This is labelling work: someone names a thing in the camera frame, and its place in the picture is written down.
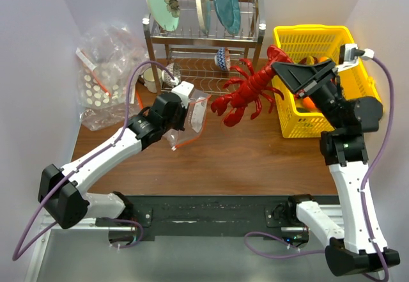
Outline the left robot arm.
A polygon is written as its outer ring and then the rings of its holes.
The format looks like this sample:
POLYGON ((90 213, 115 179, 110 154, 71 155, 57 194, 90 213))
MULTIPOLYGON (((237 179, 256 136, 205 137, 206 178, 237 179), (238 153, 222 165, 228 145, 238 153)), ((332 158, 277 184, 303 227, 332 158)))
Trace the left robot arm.
POLYGON ((127 120, 106 142, 80 159, 57 168, 47 166, 38 200, 63 229, 84 218, 110 218, 127 225, 135 214, 133 204, 120 192, 91 194, 89 188, 125 159, 160 141, 171 129, 182 130, 189 98, 177 93, 159 95, 151 107, 127 120))

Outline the red toy lobster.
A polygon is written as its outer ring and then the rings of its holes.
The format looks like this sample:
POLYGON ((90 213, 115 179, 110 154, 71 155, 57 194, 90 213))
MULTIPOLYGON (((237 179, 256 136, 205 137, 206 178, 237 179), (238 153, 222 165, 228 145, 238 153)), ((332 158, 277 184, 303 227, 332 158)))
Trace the red toy lobster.
POLYGON ((224 85, 227 88, 230 85, 238 84, 236 91, 216 98, 211 104, 212 112, 218 116, 226 112, 228 106, 231 106, 230 112, 224 117, 223 124, 227 127, 234 127, 239 124, 243 118, 244 112, 250 103, 255 103, 256 109, 251 114, 251 119, 257 118, 262 110, 261 97, 266 98, 269 103, 269 112, 272 112, 275 106, 275 99, 267 95, 266 91, 271 91, 277 94, 281 99, 284 99, 284 94, 281 90, 269 85, 271 80, 277 75, 272 68, 275 62, 292 63, 292 59, 280 48, 275 45, 270 45, 267 49, 268 62, 257 72, 254 70, 252 62, 247 58, 241 58, 240 61, 245 64, 249 73, 244 72, 239 66, 231 68, 244 76, 230 78, 224 85))

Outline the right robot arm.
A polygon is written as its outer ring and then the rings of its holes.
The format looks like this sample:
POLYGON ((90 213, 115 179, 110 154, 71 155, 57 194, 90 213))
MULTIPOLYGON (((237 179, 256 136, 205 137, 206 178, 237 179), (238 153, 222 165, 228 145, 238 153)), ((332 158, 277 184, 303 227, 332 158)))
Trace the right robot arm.
POLYGON ((320 151, 336 184, 344 224, 338 226, 310 195, 289 198, 286 222, 303 223, 318 238, 333 275, 368 276, 379 270, 387 275, 400 257, 388 247, 378 225, 364 141, 366 132, 379 129, 382 103, 374 97, 346 99, 332 60, 315 65, 275 62, 272 68, 292 94, 311 98, 334 128, 321 133, 320 151))

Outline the clear zip bag orange zipper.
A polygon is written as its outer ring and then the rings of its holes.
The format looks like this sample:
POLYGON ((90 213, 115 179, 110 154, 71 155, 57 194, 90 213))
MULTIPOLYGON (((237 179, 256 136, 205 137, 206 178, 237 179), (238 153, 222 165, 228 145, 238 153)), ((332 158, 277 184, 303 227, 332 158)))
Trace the clear zip bag orange zipper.
POLYGON ((185 130, 171 129, 164 135, 173 151, 200 137, 206 124, 207 106, 210 97, 210 94, 199 90, 193 90, 189 95, 187 115, 183 123, 185 130))

